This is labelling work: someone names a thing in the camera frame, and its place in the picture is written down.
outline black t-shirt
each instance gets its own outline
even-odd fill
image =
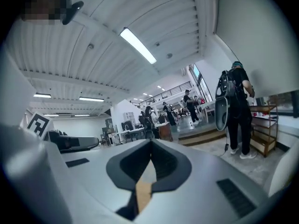
[[[236,90],[236,96],[231,98],[230,105],[232,107],[239,107],[239,106],[247,107],[248,103],[245,98],[244,86],[242,84],[244,80],[249,81],[246,71],[242,68],[236,68],[232,71],[232,73],[235,79],[237,90]]]
[[[186,102],[187,107],[193,107],[193,103],[192,102],[188,103],[187,100],[191,100],[191,99],[189,98],[189,96],[185,95],[184,96],[184,101]]]

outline wooden step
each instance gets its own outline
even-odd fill
[[[184,146],[193,146],[193,145],[198,145],[198,144],[203,144],[203,143],[208,143],[214,140],[221,139],[225,137],[225,131],[216,131],[212,133],[208,133],[199,137],[191,138],[191,139],[186,139],[186,140],[180,140],[179,143],[184,145]]]
[[[180,135],[178,137],[178,140],[188,140],[188,139],[192,139],[192,138],[196,138],[196,137],[200,137],[209,133],[214,133],[217,132],[218,130],[216,128],[210,128],[210,129],[204,129],[202,131],[197,131],[196,133],[186,133],[183,135]]]

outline person wearing black clothes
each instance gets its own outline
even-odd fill
[[[148,131],[152,131],[152,133],[155,136],[155,139],[160,138],[159,128],[155,128],[155,124],[158,124],[158,118],[155,115],[154,112],[152,112],[152,108],[150,106],[147,106],[145,108],[145,120],[144,120],[144,128],[145,132],[148,133]]]
[[[236,82],[236,93],[230,98],[230,107],[228,109],[228,132],[230,137],[231,154],[235,154],[238,147],[238,125],[241,126],[242,132],[242,153],[241,159],[253,159],[256,157],[256,151],[250,152],[251,139],[251,122],[252,116],[246,100],[244,88],[249,93],[250,97],[254,97],[255,93],[252,85],[249,82],[246,71],[240,62],[234,62],[232,66],[232,76]]]
[[[177,123],[174,121],[174,117],[171,113],[171,111],[172,111],[171,107],[168,106],[166,102],[163,102],[163,105],[164,105],[163,110],[165,110],[167,113],[167,117],[168,117],[170,125],[171,126],[177,125]]]
[[[186,90],[185,91],[185,96],[184,96],[184,101],[185,103],[187,104],[187,108],[191,114],[191,118],[192,118],[192,121],[195,125],[198,124],[198,117],[196,115],[196,112],[195,112],[195,107],[194,107],[194,103],[196,102],[194,99],[190,99],[189,97],[189,94],[190,94],[190,91],[189,90]]]

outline white corrugated ceiling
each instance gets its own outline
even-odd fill
[[[202,57],[206,14],[198,6],[206,1],[82,1],[67,26],[16,21],[7,37],[7,51],[19,69],[38,93],[52,96],[33,98],[33,111],[101,114]],[[119,36],[124,27],[149,49],[155,64]],[[80,96],[105,102],[84,102]]]

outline ceiling light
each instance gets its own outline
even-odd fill
[[[79,97],[79,100],[104,102],[104,99],[87,98],[87,97]]]
[[[90,114],[75,114],[76,117],[90,116]]]
[[[149,63],[154,64],[157,62],[150,51],[146,49],[142,42],[128,28],[125,28],[122,31],[121,37],[129,42],[137,51],[139,51],[140,54],[149,61]]]
[[[51,95],[36,93],[33,97],[39,97],[39,98],[51,98]]]

